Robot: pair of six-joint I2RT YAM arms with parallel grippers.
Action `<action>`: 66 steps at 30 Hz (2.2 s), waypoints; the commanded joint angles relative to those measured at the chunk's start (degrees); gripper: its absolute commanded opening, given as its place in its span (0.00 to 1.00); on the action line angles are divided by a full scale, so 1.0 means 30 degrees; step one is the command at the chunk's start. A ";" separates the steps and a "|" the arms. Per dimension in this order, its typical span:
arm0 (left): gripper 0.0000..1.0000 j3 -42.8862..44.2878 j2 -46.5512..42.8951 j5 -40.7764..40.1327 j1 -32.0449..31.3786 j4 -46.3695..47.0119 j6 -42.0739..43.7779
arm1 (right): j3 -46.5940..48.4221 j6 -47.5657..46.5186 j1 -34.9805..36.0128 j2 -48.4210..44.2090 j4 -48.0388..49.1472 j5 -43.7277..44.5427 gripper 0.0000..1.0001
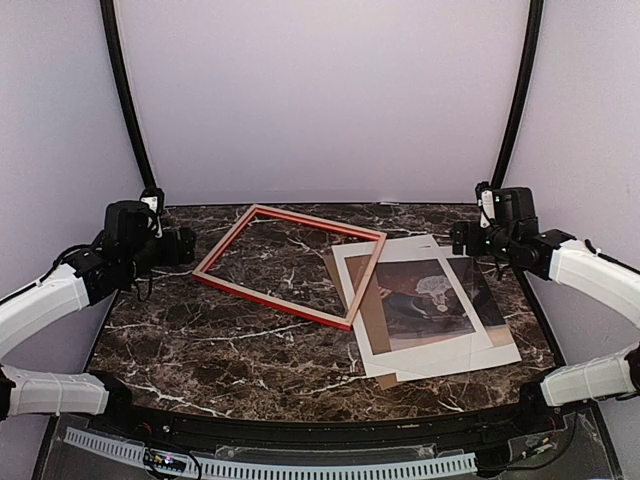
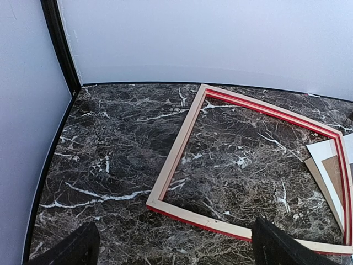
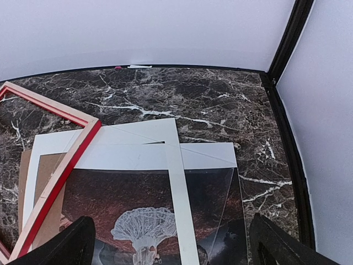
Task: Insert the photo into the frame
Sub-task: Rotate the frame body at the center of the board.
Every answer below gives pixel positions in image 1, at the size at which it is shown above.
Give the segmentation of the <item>red wooden picture frame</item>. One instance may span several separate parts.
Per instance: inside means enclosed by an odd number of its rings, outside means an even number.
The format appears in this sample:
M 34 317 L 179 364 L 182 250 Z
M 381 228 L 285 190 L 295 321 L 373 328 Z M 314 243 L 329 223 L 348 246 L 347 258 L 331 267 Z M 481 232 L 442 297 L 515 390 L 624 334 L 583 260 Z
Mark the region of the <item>red wooden picture frame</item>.
M 264 215 L 270 218 L 305 225 L 329 232 L 340 233 L 371 241 L 374 244 L 373 252 L 369 262 L 362 273 L 361 280 L 352 296 L 351 303 L 347 309 L 346 316 L 341 318 L 336 315 L 311 309 L 286 300 L 278 299 L 267 294 L 251 290 L 247 287 L 231 283 L 224 279 L 209 274 L 209 270 L 221 258 L 226 249 L 239 236 L 242 230 L 254 219 L 256 215 Z M 266 205 L 253 204 L 218 241 L 215 247 L 204 257 L 204 259 L 193 270 L 194 279 L 205 285 L 212 286 L 221 291 L 239 296 L 243 299 L 262 304 L 275 310 L 292 314 L 306 320 L 314 321 L 323 325 L 331 326 L 340 330 L 350 331 L 359 313 L 360 304 L 365 296 L 368 285 L 375 271 L 376 265 L 383 252 L 387 235 L 383 232 L 357 227 L 341 222 L 326 220 L 306 214 L 296 213 L 288 210 L 269 207 Z

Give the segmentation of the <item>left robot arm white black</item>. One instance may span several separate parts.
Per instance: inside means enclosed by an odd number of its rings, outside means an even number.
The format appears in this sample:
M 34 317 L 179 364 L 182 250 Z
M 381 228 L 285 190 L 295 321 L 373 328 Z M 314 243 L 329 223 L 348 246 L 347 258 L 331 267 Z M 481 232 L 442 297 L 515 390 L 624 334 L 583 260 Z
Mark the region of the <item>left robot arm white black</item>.
M 188 227 L 164 229 L 159 195 L 111 203 L 103 229 L 89 244 L 65 249 L 50 269 L 1 300 L 1 353 L 58 320 L 136 287 L 156 267 L 188 265 L 196 234 Z M 141 427 L 126 386 L 105 372 L 56 374 L 1 366 L 1 417 L 23 414 L 101 415 L 120 436 Z

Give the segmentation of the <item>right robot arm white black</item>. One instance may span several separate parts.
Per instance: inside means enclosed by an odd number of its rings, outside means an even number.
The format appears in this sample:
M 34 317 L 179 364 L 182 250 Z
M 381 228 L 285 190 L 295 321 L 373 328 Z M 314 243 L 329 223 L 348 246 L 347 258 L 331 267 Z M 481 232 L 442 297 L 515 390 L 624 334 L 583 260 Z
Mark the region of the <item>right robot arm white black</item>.
M 532 191 L 527 187 L 476 185 L 479 218 L 456 222 L 452 253 L 492 257 L 497 264 L 527 271 L 570 287 L 639 325 L 639 271 L 602 253 L 592 242 L 558 229 L 539 229 Z M 534 394 L 516 405 L 510 424 L 521 434 L 534 432 L 549 416 L 549 407 L 587 400 L 639 396 L 639 347 L 564 366 L 529 388 Z

